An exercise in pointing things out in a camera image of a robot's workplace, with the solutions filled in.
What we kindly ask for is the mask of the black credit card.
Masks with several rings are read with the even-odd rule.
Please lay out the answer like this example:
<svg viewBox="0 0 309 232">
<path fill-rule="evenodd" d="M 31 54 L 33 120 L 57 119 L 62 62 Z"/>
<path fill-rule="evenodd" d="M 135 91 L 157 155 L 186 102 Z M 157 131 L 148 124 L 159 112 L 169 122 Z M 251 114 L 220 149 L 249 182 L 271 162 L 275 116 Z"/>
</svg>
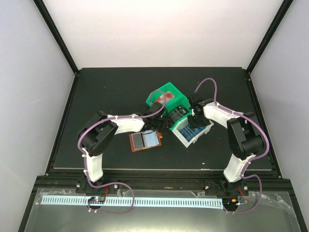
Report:
<svg viewBox="0 0 309 232">
<path fill-rule="evenodd" d="M 134 149 L 142 149 L 144 148 L 144 141 L 142 133 L 135 133 L 132 135 L 132 141 L 134 145 Z"/>
<path fill-rule="evenodd" d="M 174 123 L 176 123 L 178 120 L 183 118 L 188 113 L 189 111 L 185 107 L 180 105 L 169 113 L 169 117 Z"/>
</svg>

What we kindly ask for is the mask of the brown leather card holder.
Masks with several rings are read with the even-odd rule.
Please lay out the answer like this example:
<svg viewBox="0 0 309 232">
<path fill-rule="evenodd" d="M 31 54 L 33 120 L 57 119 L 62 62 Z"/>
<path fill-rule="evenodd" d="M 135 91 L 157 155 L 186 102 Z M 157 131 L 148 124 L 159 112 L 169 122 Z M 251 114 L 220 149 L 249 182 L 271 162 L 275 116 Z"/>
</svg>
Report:
<svg viewBox="0 0 309 232">
<path fill-rule="evenodd" d="M 134 149 L 133 141 L 132 141 L 132 135 L 135 133 L 132 133 L 129 135 L 129 140 L 130 140 L 130 145 L 131 145 L 131 151 L 132 152 L 138 152 L 154 147 L 161 146 L 161 139 L 163 138 L 162 133 L 159 131 L 155 130 L 147 130 L 147 131 L 141 131 L 141 132 L 136 132 L 136 133 L 142 133 L 143 135 L 143 141 L 144 141 L 144 148 L 142 149 Z"/>
</svg>

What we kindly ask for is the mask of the blue credit card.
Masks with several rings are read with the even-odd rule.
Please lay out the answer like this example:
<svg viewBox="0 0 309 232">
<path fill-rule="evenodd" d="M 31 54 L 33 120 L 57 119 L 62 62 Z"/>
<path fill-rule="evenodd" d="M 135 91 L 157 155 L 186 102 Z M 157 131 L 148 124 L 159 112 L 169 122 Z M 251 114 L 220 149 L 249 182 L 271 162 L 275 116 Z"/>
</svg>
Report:
<svg viewBox="0 0 309 232">
<path fill-rule="evenodd" d="M 187 142 L 190 142 L 192 139 L 197 137 L 197 135 L 205 130 L 206 127 L 199 128 L 190 128 L 189 125 L 184 126 L 179 130 L 180 134 L 186 139 Z"/>
</svg>

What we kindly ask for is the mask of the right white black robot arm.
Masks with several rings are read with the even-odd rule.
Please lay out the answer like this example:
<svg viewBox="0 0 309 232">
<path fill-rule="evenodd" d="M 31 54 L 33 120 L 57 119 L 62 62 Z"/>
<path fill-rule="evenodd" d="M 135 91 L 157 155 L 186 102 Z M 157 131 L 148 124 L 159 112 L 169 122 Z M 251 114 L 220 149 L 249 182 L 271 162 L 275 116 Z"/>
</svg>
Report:
<svg viewBox="0 0 309 232">
<path fill-rule="evenodd" d="M 188 100 L 192 111 L 187 117 L 191 129 L 208 126 L 211 122 L 227 129 L 232 155 L 219 188 L 223 194 L 230 195 L 237 189 L 236 182 L 244 177 L 251 161 L 268 152 L 267 137 L 252 112 L 236 112 L 215 103 L 213 99 L 203 101 L 197 92 L 191 94 Z"/>
</svg>

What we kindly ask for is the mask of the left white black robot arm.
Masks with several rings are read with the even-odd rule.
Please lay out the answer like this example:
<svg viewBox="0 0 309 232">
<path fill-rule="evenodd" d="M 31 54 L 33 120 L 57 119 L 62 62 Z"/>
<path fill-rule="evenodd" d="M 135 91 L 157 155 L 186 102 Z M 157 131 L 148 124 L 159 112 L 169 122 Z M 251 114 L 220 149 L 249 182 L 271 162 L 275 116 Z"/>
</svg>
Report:
<svg viewBox="0 0 309 232">
<path fill-rule="evenodd" d="M 103 189 L 102 157 L 113 137 L 128 132 L 157 131 L 170 128 L 171 118 L 164 104 L 154 103 L 143 114 L 113 116 L 98 111 L 78 135 L 77 147 L 84 159 L 86 186 L 93 193 Z"/>
</svg>

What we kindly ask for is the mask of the red patterned card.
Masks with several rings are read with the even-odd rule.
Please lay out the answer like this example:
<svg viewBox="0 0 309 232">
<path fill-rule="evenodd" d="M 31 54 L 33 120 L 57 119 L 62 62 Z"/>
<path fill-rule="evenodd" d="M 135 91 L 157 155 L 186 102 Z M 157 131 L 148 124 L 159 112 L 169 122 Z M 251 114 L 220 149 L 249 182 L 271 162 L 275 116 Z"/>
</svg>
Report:
<svg viewBox="0 0 309 232">
<path fill-rule="evenodd" d="M 155 102 L 159 102 L 161 104 L 163 104 L 164 102 L 168 103 L 174 98 L 175 96 L 170 91 L 168 91 L 168 92 L 165 92 L 164 94 L 161 94 L 159 97 L 157 97 Z"/>
</svg>

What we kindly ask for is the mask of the green bin left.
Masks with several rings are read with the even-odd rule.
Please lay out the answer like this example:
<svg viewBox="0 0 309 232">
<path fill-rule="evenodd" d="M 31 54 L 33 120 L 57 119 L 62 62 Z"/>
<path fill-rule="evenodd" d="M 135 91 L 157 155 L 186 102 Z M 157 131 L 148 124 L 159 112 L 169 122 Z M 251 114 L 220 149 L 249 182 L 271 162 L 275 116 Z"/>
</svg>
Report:
<svg viewBox="0 0 309 232">
<path fill-rule="evenodd" d="M 164 84 L 158 90 L 160 91 L 155 91 L 148 96 L 146 100 L 148 106 L 151 106 L 155 101 L 163 104 L 166 98 L 165 108 L 170 113 L 178 106 L 185 105 L 185 96 L 171 82 Z"/>
</svg>

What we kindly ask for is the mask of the green bin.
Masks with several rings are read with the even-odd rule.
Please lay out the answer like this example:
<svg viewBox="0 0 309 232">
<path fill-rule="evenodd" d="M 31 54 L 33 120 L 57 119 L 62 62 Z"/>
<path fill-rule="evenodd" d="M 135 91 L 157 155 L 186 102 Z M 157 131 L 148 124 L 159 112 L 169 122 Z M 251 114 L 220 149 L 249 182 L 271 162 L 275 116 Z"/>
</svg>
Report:
<svg viewBox="0 0 309 232">
<path fill-rule="evenodd" d="M 185 105 L 185 96 L 171 82 L 164 84 L 158 90 L 160 91 L 155 91 L 148 96 L 146 100 L 148 106 L 151 106 L 155 101 L 163 104 L 166 98 L 165 108 L 170 113 L 178 106 Z"/>
<path fill-rule="evenodd" d="M 172 131 L 180 120 L 186 118 L 190 113 L 189 101 L 185 96 L 177 96 L 168 102 L 168 116 L 170 120 L 169 129 Z"/>
</svg>

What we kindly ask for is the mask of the white bin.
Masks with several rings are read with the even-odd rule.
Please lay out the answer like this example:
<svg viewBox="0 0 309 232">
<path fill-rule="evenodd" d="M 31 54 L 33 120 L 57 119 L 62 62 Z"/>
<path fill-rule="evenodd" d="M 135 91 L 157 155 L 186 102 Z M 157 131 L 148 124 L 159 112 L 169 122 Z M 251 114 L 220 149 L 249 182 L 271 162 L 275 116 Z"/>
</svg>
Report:
<svg viewBox="0 0 309 232">
<path fill-rule="evenodd" d="M 179 141 L 188 148 L 194 144 L 202 135 L 207 134 L 214 124 L 211 122 L 207 126 L 192 129 L 188 124 L 187 117 L 179 120 L 172 128 L 172 133 L 179 139 Z"/>
</svg>

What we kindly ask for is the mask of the green bin middle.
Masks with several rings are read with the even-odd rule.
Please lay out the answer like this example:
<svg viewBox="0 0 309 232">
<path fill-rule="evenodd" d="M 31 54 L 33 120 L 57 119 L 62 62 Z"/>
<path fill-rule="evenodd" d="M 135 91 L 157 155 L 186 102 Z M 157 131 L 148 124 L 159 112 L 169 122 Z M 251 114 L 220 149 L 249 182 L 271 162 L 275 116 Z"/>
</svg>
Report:
<svg viewBox="0 0 309 232">
<path fill-rule="evenodd" d="M 189 101 L 185 96 L 177 96 L 168 102 L 168 116 L 170 120 L 169 129 L 172 131 L 180 120 L 186 118 L 190 113 Z"/>
</svg>

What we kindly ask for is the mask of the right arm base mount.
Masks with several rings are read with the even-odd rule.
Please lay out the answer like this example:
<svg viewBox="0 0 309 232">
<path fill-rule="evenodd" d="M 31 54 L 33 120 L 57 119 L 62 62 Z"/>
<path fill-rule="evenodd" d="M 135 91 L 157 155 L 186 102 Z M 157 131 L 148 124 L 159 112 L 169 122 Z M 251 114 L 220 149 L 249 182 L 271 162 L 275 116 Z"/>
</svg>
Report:
<svg viewBox="0 0 309 232">
<path fill-rule="evenodd" d="M 208 179 L 204 182 L 206 195 L 220 197 L 248 196 L 248 189 L 243 180 L 230 183 L 225 179 Z"/>
</svg>

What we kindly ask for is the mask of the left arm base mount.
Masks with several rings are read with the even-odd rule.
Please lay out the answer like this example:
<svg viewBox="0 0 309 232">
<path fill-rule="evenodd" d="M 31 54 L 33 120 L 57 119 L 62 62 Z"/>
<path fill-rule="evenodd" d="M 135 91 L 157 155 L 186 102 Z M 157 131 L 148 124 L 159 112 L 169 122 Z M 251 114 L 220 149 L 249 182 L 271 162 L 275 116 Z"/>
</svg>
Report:
<svg viewBox="0 0 309 232">
<path fill-rule="evenodd" d="M 120 187 L 119 183 L 104 183 L 103 180 L 99 180 L 96 183 L 88 182 L 87 179 L 79 180 L 75 192 L 85 195 L 107 195 L 108 193 L 114 194 L 117 189 Z"/>
</svg>

